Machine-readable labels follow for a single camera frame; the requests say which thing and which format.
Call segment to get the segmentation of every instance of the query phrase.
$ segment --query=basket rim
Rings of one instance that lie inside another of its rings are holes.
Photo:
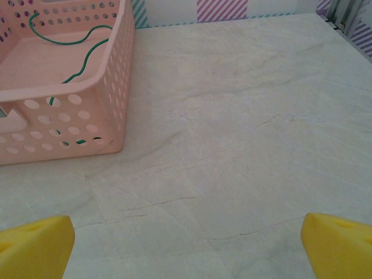
[[[97,85],[99,81],[103,78],[103,76],[105,75],[106,68],[109,63],[110,54],[113,49],[114,38],[116,38],[117,33],[119,32],[119,25],[120,25],[121,19],[125,15],[125,11],[127,9],[126,3],[125,3],[126,1],[128,0],[120,0],[117,18],[112,28],[109,41],[107,42],[107,47],[103,54],[98,71],[93,77],[87,80],[79,81],[77,83],[72,83],[72,84],[70,83],[53,84],[53,85],[36,86],[36,87],[30,87],[30,88],[2,90],[0,91],[0,103],[25,100],[25,99],[28,99],[27,96],[32,96],[31,98],[33,99],[34,98],[45,98],[45,97],[50,96],[51,92],[53,92],[53,96],[75,94],[75,93],[84,91],[88,88],[91,88]]]

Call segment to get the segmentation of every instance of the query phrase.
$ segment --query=basket handle cutout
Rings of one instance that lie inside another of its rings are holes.
[[[11,109],[8,114],[1,110],[4,114],[0,117],[0,133],[19,132],[27,127],[27,122],[14,109]]]

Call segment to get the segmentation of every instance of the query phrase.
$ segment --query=green cable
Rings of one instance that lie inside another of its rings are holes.
[[[90,31],[88,32],[88,34],[81,40],[78,40],[78,41],[75,41],[75,42],[58,42],[58,41],[53,41],[47,37],[44,37],[43,35],[41,35],[38,31],[35,30],[34,26],[33,26],[33,19],[35,17],[37,17],[39,14],[39,12],[36,12],[34,13],[31,17],[30,17],[30,20],[28,21],[28,25],[30,26],[31,30],[40,38],[42,38],[43,40],[46,40],[48,42],[51,42],[53,44],[56,44],[56,45],[77,45],[77,44],[80,44],[82,42],[84,42],[91,34],[94,30],[98,29],[98,28],[108,28],[108,29],[111,29],[112,30],[112,27],[111,26],[108,26],[108,25],[98,25],[98,26],[95,26],[93,27],[92,29],[90,29]]]
[[[43,35],[41,35],[38,31],[35,30],[34,26],[33,26],[33,19],[35,17],[37,17],[40,13],[39,12],[35,12],[31,17],[30,17],[30,20],[28,21],[28,25],[30,26],[32,32],[35,33],[35,35],[37,35],[38,37],[42,38],[43,40],[46,40],[48,42],[51,42],[53,44],[56,44],[56,45],[77,45],[77,44],[80,44],[82,42],[84,42],[85,40],[88,39],[88,37],[92,34],[92,32],[98,28],[108,28],[108,29],[111,29],[112,30],[112,27],[111,26],[108,26],[108,25],[98,25],[98,26],[95,26],[93,27],[92,29],[90,29],[90,31],[88,32],[88,34],[81,40],[78,40],[78,41],[75,41],[75,42],[58,42],[58,41],[54,41],[54,40],[51,40],[47,37],[44,37]],[[101,42],[98,42],[97,44],[95,44],[87,53],[87,55],[85,56],[85,59],[84,59],[84,63],[83,63],[83,66],[81,68],[81,70],[76,73],[76,74],[73,74],[72,76],[70,76],[67,80],[65,80],[62,84],[66,84],[66,83],[69,83],[72,79],[74,79],[75,77],[78,77],[80,76],[85,68],[87,67],[87,62],[88,62],[88,59],[90,57],[90,55],[92,54],[92,52],[97,48],[99,47],[100,45],[103,45],[104,43],[108,42],[109,39],[104,39],[103,41]],[[54,97],[51,97],[51,99],[49,100],[49,104],[50,105],[53,105],[53,101],[54,101]]]

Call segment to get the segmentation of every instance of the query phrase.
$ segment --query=striped wall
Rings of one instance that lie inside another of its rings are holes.
[[[364,51],[369,57],[372,58],[372,28],[367,26],[362,21],[359,22],[355,28],[351,40]]]
[[[132,10],[134,15],[135,28],[150,27],[147,18],[147,11],[145,7],[145,0],[131,0]]]
[[[136,28],[293,15],[298,0],[131,0]]]
[[[248,0],[198,0],[198,22],[244,19]]]
[[[331,6],[332,0],[320,0],[316,7],[316,13],[320,16],[325,16]]]

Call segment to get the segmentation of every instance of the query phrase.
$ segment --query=yellow foam pad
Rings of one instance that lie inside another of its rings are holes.
[[[74,245],[68,216],[0,231],[2,279],[61,279]]]
[[[301,239],[318,279],[372,278],[372,226],[309,213]]]

